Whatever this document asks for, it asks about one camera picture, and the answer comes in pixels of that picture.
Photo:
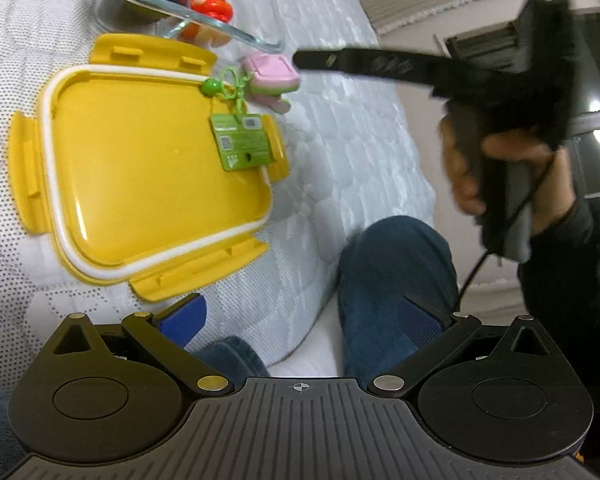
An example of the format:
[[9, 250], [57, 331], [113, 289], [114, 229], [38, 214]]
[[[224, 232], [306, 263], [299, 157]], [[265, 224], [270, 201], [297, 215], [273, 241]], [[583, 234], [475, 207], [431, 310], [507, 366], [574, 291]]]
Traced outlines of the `black sleeve right forearm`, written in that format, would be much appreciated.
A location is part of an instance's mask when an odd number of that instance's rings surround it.
[[582, 454], [600, 475], [600, 198], [579, 198], [531, 241], [518, 266], [524, 302], [553, 338], [592, 398]]

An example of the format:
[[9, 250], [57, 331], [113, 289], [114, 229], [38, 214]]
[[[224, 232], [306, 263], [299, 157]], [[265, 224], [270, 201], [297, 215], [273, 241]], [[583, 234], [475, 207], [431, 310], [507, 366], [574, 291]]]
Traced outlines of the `person's right hand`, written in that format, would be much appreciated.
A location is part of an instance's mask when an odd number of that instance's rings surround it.
[[[479, 198], [479, 182], [469, 174], [468, 162], [457, 147], [450, 115], [444, 116], [439, 131], [443, 167], [455, 203], [464, 214], [478, 217], [486, 211], [486, 205]], [[486, 156], [504, 162], [525, 162], [536, 178], [544, 174], [531, 201], [533, 235], [562, 220], [576, 202], [570, 157], [565, 148], [552, 152], [530, 131], [512, 130], [487, 136], [482, 140], [482, 150]]]

